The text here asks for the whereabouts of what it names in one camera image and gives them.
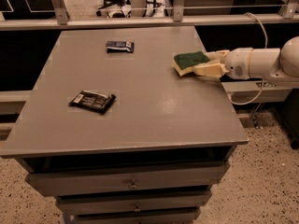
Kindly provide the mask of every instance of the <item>green sponge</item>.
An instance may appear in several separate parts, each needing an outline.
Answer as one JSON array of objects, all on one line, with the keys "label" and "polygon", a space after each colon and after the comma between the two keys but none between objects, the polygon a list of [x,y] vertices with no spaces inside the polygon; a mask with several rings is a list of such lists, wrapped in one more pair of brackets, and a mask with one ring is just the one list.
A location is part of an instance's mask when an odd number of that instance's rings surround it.
[{"label": "green sponge", "polygon": [[202,51],[179,54],[174,57],[174,60],[181,70],[195,66],[199,63],[208,63],[210,61]]}]

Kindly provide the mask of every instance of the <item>terrazzo floor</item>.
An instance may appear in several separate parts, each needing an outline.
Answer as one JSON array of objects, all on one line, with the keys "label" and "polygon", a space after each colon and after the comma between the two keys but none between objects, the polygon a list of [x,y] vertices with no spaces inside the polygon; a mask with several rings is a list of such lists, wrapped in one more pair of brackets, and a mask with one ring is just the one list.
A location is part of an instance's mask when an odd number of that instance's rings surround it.
[{"label": "terrazzo floor", "polygon": [[[260,130],[246,116],[240,120],[250,141],[235,150],[230,169],[193,224],[298,224],[299,151],[291,149],[274,109],[259,115]],[[54,199],[27,185],[18,163],[0,159],[0,165],[0,223],[64,223]]]}]

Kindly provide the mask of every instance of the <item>cabinet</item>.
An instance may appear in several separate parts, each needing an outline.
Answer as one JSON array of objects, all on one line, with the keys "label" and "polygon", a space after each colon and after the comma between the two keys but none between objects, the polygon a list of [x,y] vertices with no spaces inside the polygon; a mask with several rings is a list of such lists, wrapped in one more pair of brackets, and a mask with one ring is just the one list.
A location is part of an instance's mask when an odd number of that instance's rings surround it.
[{"label": "cabinet", "polygon": [[[111,39],[135,52],[107,54]],[[0,156],[76,224],[196,219],[248,142],[217,79],[171,67],[199,49],[193,27],[62,32]],[[105,115],[68,106],[81,90],[117,100]]]}]

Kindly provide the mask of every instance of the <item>black panel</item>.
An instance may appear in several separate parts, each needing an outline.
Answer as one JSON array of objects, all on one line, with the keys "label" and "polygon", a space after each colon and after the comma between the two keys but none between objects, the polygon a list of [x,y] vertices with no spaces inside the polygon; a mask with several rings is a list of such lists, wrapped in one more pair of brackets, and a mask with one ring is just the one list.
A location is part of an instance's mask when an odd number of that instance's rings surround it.
[{"label": "black panel", "polygon": [[7,0],[0,0],[0,11],[10,11],[11,7]]},{"label": "black panel", "polygon": [[299,89],[294,89],[283,103],[275,105],[292,139],[292,148],[299,148]]},{"label": "black panel", "polygon": [[[197,26],[197,33],[206,51],[253,47],[264,48],[264,35],[259,24]],[[299,36],[298,23],[265,24],[268,48],[282,48],[293,37]],[[232,81],[227,76],[221,81]]]},{"label": "black panel", "polygon": [[204,190],[208,190],[208,185],[203,186],[195,186],[195,187],[179,187],[179,188],[171,188],[171,189],[146,189],[146,190],[135,190],[131,193],[128,191],[117,191],[117,192],[104,192],[104,193],[92,193],[92,194],[81,194],[81,195],[72,195],[72,196],[62,196],[59,197],[58,200],[72,200],[72,199],[87,199],[87,198],[106,198],[106,197],[121,197],[121,196],[141,196],[141,195],[161,195],[167,193],[182,193],[188,194],[188,192],[193,195],[195,192],[202,192]]},{"label": "black panel", "polygon": [[[14,12],[5,12],[3,16],[6,20],[23,20],[23,19],[48,19],[55,16],[54,12],[31,12],[26,0],[9,0]],[[50,0],[28,0],[35,10],[51,9],[53,6]]]},{"label": "black panel", "polygon": [[0,123],[14,123],[18,119],[19,114],[0,115]]},{"label": "black panel", "polygon": [[280,0],[235,0],[234,8],[231,10],[231,14],[243,14],[246,12],[252,13],[278,13],[281,9],[283,2]]},{"label": "black panel", "polygon": [[45,158],[42,162],[25,158],[35,173],[82,171],[101,168],[139,167],[169,163],[223,161],[231,147],[195,147],[159,151],[68,155]]},{"label": "black panel", "polygon": [[29,91],[60,31],[0,32],[0,91]]}]

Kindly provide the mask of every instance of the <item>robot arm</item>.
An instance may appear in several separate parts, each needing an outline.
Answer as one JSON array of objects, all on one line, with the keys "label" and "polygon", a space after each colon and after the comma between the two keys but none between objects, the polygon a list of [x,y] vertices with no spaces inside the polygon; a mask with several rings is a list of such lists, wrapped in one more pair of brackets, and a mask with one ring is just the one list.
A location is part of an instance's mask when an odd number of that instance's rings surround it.
[{"label": "robot arm", "polygon": [[262,78],[299,88],[299,36],[280,49],[234,49],[225,56],[226,74],[233,79]]}]

